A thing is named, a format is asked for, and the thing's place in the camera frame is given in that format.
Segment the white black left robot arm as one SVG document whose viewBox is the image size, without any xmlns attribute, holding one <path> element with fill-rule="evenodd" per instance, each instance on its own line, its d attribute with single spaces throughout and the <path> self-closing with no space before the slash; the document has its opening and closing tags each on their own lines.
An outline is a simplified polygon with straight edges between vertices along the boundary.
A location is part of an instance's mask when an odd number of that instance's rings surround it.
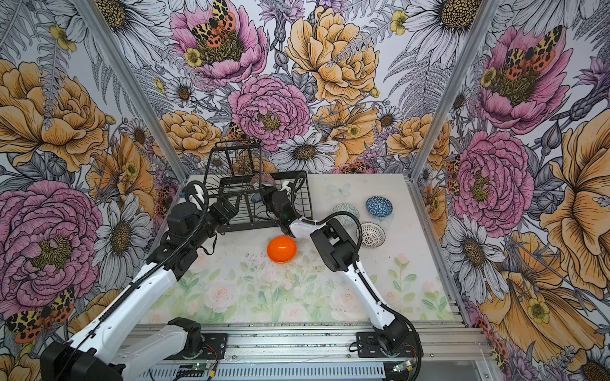
<svg viewBox="0 0 610 381">
<path fill-rule="evenodd" d="M 238 212 L 225 198 L 211 206 L 180 203 L 168 217 L 168 232 L 146 265 L 100 316 L 63 344 L 41 354 L 44 380 L 134 380 L 173 356 L 197 357 L 204 350 L 201 325 L 184 317 L 128 348 L 123 342 L 157 300 L 198 257 L 208 239 Z"/>
</svg>

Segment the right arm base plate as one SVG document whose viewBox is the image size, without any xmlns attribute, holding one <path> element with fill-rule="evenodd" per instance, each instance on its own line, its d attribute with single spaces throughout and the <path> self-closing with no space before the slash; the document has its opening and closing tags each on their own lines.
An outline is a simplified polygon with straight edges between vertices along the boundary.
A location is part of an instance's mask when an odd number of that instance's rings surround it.
<svg viewBox="0 0 610 381">
<path fill-rule="evenodd" d="M 356 341 L 350 346 L 359 358 L 416 358 L 419 349 L 413 338 L 408 338 L 397 350 L 390 354 L 382 349 L 378 332 L 357 332 Z"/>
</svg>

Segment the blue floral ceramic bowl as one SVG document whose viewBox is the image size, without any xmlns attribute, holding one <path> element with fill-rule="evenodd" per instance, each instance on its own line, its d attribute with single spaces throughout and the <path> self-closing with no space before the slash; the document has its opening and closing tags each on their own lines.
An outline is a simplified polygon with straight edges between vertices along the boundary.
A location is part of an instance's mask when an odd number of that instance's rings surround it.
<svg viewBox="0 0 610 381">
<path fill-rule="evenodd" d="M 262 203 L 262 202 L 263 202 L 263 198 L 262 198 L 262 196 L 261 196 L 261 193 L 260 193 L 260 192 L 254 193 L 254 194 L 252 195 L 252 197 L 251 197 L 251 201 L 252 201 L 252 203 L 254 203 L 254 204 L 257 204 L 257 203 Z"/>
</svg>

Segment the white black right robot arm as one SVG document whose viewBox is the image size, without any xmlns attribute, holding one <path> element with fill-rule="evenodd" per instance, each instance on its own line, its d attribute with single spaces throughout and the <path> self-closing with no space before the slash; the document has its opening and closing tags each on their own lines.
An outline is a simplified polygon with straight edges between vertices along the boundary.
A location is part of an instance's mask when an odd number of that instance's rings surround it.
<svg viewBox="0 0 610 381">
<path fill-rule="evenodd" d="M 346 278 L 378 334 L 383 354 L 393 357 L 407 347 L 412 347 L 416 358 L 424 354 L 413 323 L 386 303 L 365 271 L 359 256 L 364 232 L 354 214 L 338 211 L 321 221 L 303 217 L 295 208 L 295 192 L 289 187 L 278 190 L 264 185 L 261 197 L 285 235 L 310 240 L 326 267 Z"/>
</svg>

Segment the red patterned ceramic bowl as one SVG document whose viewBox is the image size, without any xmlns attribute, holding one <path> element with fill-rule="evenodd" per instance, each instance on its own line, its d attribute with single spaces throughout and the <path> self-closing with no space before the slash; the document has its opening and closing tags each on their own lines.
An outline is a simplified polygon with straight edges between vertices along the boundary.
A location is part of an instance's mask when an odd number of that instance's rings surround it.
<svg viewBox="0 0 610 381">
<path fill-rule="evenodd" d="M 276 187 L 276 180 L 270 174 L 262 172 L 255 174 L 249 184 L 257 189 Z"/>
</svg>

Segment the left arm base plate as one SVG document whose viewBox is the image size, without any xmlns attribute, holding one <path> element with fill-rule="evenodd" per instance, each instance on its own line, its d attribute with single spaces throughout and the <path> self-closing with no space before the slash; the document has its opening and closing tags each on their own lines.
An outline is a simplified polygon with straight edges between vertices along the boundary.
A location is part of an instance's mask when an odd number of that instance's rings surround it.
<svg viewBox="0 0 610 381">
<path fill-rule="evenodd" d="M 205 360 L 223 360 L 227 350 L 227 333 L 202 333 L 200 358 Z"/>
</svg>

